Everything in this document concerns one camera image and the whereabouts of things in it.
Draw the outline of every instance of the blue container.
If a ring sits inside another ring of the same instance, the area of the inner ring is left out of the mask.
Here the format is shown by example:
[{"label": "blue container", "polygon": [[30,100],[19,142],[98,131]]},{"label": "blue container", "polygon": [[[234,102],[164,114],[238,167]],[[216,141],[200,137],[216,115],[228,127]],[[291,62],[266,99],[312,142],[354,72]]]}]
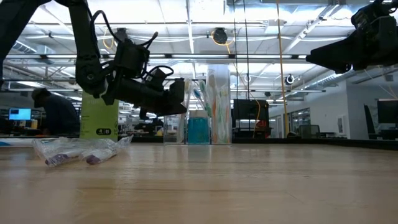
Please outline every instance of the blue container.
[{"label": "blue container", "polygon": [[209,119],[206,111],[191,111],[188,120],[188,144],[210,144]]}]

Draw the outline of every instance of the monitor screen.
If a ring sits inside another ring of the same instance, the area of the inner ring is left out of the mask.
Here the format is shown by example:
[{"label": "monitor screen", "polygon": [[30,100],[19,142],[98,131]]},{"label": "monitor screen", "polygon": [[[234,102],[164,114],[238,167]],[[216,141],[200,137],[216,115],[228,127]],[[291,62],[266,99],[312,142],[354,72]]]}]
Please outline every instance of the monitor screen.
[{"label": "monitor screen", "polygon": [[379,100],[377,102],[379,123],[398,123],[398,100]]},{"label": "monitor screen", "polygon": [[8,119],[16,121],[28,121],[30,120],[31,111],[31,109],[10,109]]}]

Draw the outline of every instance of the ceiling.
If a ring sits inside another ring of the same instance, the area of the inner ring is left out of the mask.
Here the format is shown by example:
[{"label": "ceiling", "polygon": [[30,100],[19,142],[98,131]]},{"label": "ceiling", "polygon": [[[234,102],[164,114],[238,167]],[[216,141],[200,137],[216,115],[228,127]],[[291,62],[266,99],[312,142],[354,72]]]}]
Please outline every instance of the ceiling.
[{"label": "ceiling", "polygon": [[[307,63],[304,58],[312,49],[344,39],[354,31],[350,17],[368,0],[280,0],[280,32],[283,55],[302,55],[297,60],[284,60],[284,75],[293,75],[295,83],[288,88],[301,88],[328,71]],[[344,5],[329,5],[342,2]],[[251,76],[250,82],[240,82],[238,88],[270,89],[281,88],[278,15],[275,1],[268,0],[89,0],[94,13],[103,10],[113,30],[127,28],[129,37],[136,43],[149,39],[154,32],[159,36],[150,46],[152,54],[231,54],[250,55],[247,62],[217,58],[151,59],[150,67],[170,65],[175,74],[172,77],[198,78],[205,76],[208,64],[226,63],[232,75],[236,70],[242,77]],[[39,46],[50,48],[52,54],[76,54],[72,26],[68,9],[55,1],[36,10],[26,26],[19,42],[33,49]],[[222,27],[228,35],[226,46],[216,45],[211,38],[215,28]],[[114,54],[116,46],[107,31],[101,16],[96,20],[96,35],[102,54]],[[21,54],[11,50],[10,54]],[[274,57],[265,60],[264,55]],[[8,59],[6,78],[46,78],[68,80],[75,76],[74,57],[53,58],[52,65],[32,59]],[[57,88],[79,89],[68,82],[43,83]],[[264,93],[253,93],[262,98]]]}]

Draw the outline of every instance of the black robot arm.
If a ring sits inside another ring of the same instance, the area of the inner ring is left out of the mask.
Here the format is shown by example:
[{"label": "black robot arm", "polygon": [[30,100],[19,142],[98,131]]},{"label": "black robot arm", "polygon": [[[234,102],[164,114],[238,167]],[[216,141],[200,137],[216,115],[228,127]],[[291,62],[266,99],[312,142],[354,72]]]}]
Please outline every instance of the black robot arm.
[{"label": "black robot arm", "polygon": [[397,7],[397,0],[375,0],[361,8],[351,18],[355,31],[349,37],[313,49],[306,60],[336,73],[398,63],[397,22],[390,16]]},{"label": "black robot arm", "polygon": [[[0,62],[11,50],[12,45],[22,33],[35,10],[50,0],[3,0],[0,4]],[[147,72],[149,61],[148,47],[157,37],[143,44],[135,44],[127,35],[115,35],[103,11],[91,14],[86,0],[56,0],[69,8],[77,50],[76,82],[95,98],[102,97],[107,105],[114,100],[123,100],[139,106],[143,111],[159,116],[185,113],[181,105],[184,98],[184,81],[176,79],[169,90],[163,87],[165,78],[173,74],[170,67],[158,66]],[[95,35],[95,19],[102,15],[109,32],[118,42],[114,60],[100,63]],[[160,67],[170,69],[165,74]],[[0,84],[3,83],[0,71]]]}]

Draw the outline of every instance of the table surface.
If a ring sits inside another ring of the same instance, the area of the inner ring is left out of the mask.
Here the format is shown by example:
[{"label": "table surface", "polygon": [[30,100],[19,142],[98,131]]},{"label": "table surface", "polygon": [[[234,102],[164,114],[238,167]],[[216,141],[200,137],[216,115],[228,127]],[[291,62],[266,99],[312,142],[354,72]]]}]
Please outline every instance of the table surface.
[{"label": "table surface", "polygon": [[0,148],[0,223],[397,223],[398,152],[132,144],[49,168]]}]

